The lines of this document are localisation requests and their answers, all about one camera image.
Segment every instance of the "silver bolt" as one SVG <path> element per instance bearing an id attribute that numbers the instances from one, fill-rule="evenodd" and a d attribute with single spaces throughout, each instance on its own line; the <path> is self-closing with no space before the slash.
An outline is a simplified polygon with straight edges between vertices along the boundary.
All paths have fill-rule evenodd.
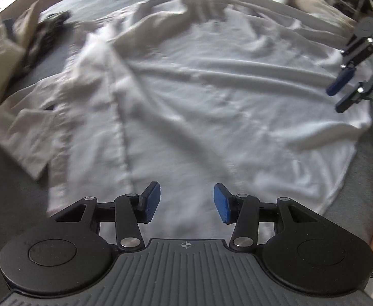
<path id="1" fill-rule="evenodd" d="M 253 239 L 249 237 L 238 237 L 235 238 L 233 243 L 238 247 L 249 247 L 253 245 Z"/>
<path id="2" fill-rule="evenodd" d="M 121 240 L 120 244 L 124 247 L 136 247 L 141 244 L 141 241 L 135 237 L 127 237 Z"/>

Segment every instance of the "crosshair symbol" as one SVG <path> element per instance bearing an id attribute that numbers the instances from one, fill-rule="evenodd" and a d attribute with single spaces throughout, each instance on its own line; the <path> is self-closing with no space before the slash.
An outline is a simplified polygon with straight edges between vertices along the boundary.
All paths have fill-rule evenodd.
<path id="1" fill-rule="evenodd" d="M 188 248 L 188 247 L 191 247 L 193 245 L 190 242 L 186 241 L 186 242 L 182 243 L 181 246 L 185 247 L 185 248 Z"/>

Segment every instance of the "gray ribbed panel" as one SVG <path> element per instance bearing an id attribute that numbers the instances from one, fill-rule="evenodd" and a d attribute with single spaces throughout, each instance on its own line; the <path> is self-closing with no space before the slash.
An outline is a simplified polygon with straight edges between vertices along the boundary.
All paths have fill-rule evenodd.
<path id="1" fill-rule="evenodd" d="M 155 239 L 120 255 L 87 291 L 55 299 L 12 293 L 0 306 L 373 306 L 362 291 L 337 298 L 303 296 L 272 281 L 255 257 L 227 250 L 221 240 Z"/>

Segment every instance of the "pile of clothes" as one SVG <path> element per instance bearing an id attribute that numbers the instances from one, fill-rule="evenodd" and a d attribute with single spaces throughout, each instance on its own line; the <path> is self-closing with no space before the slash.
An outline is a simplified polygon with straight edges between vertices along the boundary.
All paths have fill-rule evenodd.
<path id="1" fill-rule="evenodd" d="M 26 75 L 52 48 L 70 12 L 40 17 L 40 1 L 16 21 L 0 17 L 0 103 L 12 77 Z"/>

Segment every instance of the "gray bedsheet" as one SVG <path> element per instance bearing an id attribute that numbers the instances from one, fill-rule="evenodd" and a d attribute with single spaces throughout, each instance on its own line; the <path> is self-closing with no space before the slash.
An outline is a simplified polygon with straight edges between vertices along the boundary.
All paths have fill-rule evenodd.
<path id="1" fill-rule="evenodd" d="M 64 0 L 44 14 L 69 9 L 73 12 L 71 21 L 92 20 L 137 1 L 141 0 Z M 6 96 L 60 72 L 72 31 L 73 26 L 68 26 L 57 48 L 27 77 L 13 83 Z M 43 176 L 39 182 L 32 181 L 0 149 L 0 249 L 12 236 L 45 218 L 46 179 Z M 344 187 L 326 217 L 365 241 L 370 240 L 373 233 L 373 127 L 361 137 Z M 0 298 L 6 293 L 7 287 L 0 274 Z"/>

